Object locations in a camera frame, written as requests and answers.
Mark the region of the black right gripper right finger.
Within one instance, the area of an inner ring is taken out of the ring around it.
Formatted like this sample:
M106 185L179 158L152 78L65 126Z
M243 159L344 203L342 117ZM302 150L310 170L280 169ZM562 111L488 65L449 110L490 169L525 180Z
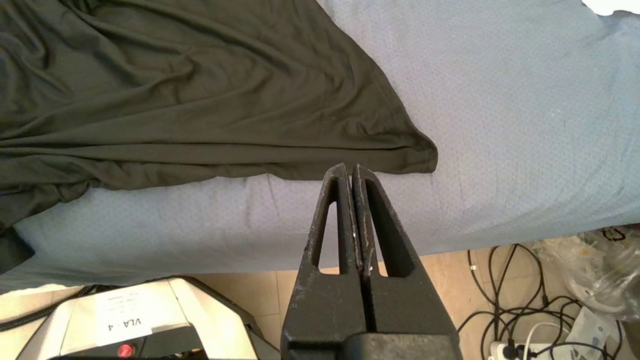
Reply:
M383 334L458 332L378 177L357 165L352 198L366 325Z

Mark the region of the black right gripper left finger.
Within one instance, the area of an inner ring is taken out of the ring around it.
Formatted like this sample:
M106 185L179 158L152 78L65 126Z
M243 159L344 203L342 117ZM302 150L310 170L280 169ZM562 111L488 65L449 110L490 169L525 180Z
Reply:
M336 205L339 274L320 271L323 237ZM365 333L362 255L345 164L324 174L313 220L282 326L282 358L340 358L349 337Z

